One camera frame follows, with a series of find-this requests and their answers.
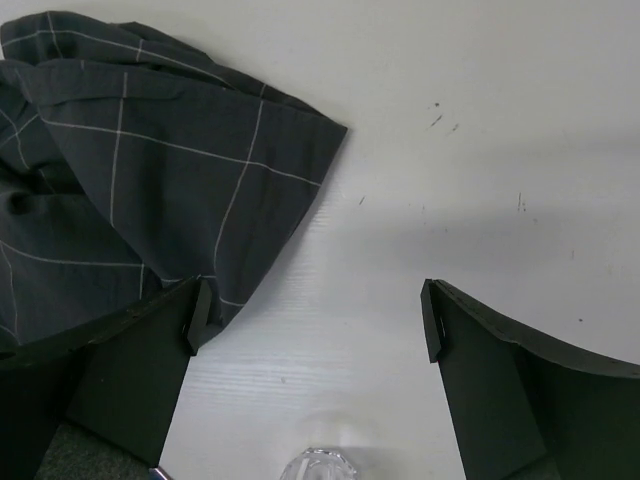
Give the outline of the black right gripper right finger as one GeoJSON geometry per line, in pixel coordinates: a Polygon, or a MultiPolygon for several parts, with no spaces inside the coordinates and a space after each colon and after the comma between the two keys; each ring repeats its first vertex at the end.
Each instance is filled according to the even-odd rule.
{"type": "Polygon", "coordinates": [[[453,285],[421,291],[468,479],[636,479],[639,368],[511,319],[453,285]]]}

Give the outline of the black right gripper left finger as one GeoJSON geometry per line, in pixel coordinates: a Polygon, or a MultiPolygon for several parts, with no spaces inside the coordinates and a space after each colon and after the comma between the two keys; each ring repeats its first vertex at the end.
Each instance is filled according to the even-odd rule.
{"type": "Polygon", "coordinates": [[[192,278],[43,340],[2,341],[2,464],[40,464],[63,421],[158,464],[211,303],[192,278]]]}

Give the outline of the clear drinking glass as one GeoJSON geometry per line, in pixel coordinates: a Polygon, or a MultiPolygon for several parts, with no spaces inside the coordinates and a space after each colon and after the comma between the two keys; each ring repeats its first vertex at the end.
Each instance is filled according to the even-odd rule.
{"type": "Polygon", "coordinates": [[[352,463],[336,449],[309,448],[284,468],[280,480],[357,480],[352,463]]]}

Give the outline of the dark grey checked cloth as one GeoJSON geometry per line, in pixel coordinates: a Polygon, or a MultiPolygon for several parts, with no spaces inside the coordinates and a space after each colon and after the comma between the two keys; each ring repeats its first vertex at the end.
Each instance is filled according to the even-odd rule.
{"type": "Polygon", "coordinates": [[[1,27],[1,342],[22,346],[182,280],[204,336],[238,315],[347,128],[149,26],[46,11],[1,27]]]}

